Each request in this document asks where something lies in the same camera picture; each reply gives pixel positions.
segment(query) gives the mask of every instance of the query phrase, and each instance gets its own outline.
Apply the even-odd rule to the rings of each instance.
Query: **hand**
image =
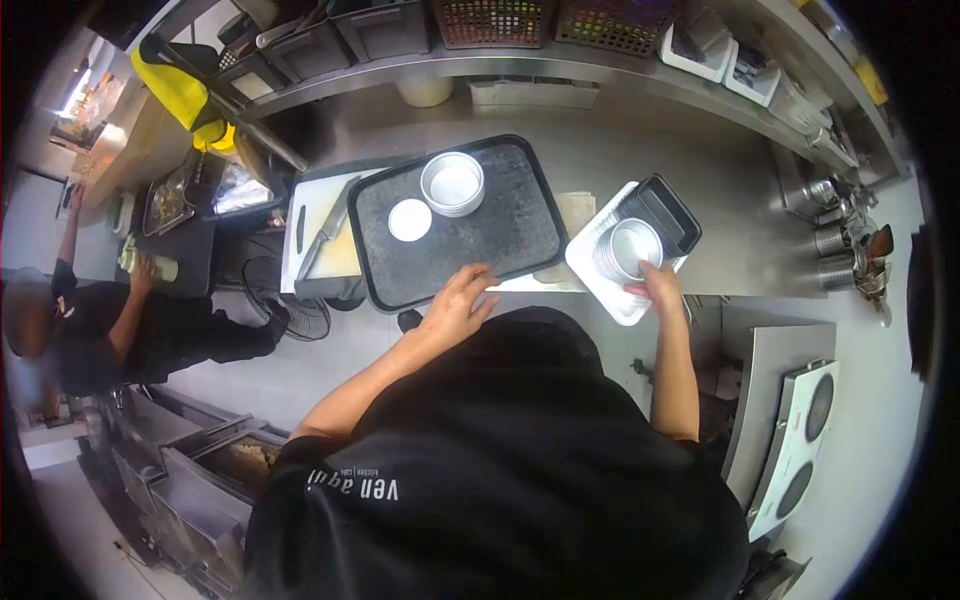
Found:
[[[646,283],[628,283],[623,286],[625,292],[635,296],[649,298],[654,309],[660,314],[671,313],[675,310],[684,312],[684,299],[680,293],[680,281],[673,272],[673,264],[666,261],[661,269],[654,267],[645,260],[640,261],[643,277]]]
[[[499,284],[487,264],[474,263],[458,271],[433,299],[420,325],[410,331],[418,346],[432,359],[476,333],[500,297],[486,298],[476,310],[473,305],[485,289]]]
[[[73,186],[70,192],[70,212],[79,213],[84,207],[84,196],[86,195],[86,182],[80,181]]]
[[[156,264],[154,258],[145,252],[136,253],[136,263],[130,273],[130,293],[138,298],[146,298],[154,287]]]

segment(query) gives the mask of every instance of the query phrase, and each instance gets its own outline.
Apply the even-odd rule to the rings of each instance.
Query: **white electric stove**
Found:
[[[773,441],[747,510],[750,541],[784,522],[800,506],[816,470],[839,373],[837,361],[818,359],[783,377]]]

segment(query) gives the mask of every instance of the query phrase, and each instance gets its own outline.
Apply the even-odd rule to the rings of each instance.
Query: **yellow bag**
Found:
[[[236,151],[235,128],[210,104],[206,86],[200,80],[162,60],[148,39],[133,50],[131,60],[143,83],[180,124],[193,133],[194,148],[202,152],[214,148],[224,154]]]

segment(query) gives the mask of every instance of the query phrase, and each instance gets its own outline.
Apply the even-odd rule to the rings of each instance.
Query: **red plastic basket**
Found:
[[[563,0],[557,41],[651,57],[685,0]]]
[[[433,0],[444,46],[542,48],[556,0]]]

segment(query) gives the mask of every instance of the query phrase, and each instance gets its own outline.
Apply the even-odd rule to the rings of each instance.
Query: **person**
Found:
[[[3,302],[7,343],[18,356],[40,360],[72,396],[103,392],[117,383],[163,383],[171,372],[213,359],[219,363],[266,356],[286,331],[289,315],[273,302],[268,323],[235,323],[213,312],[210,297],[171,298],[152,292],[156,265],[137,254],[130,285],[98,281],[78,287],[73,273],[84,187],[70,198],[70,214],[54,273],[18,270]]]
[[[652,422],[563,313],[484,323],[499,281],[468,265],[290,434],[253,506],[246,597],[734,595],[744,514],[698,444],[677,277],[642,266]]]

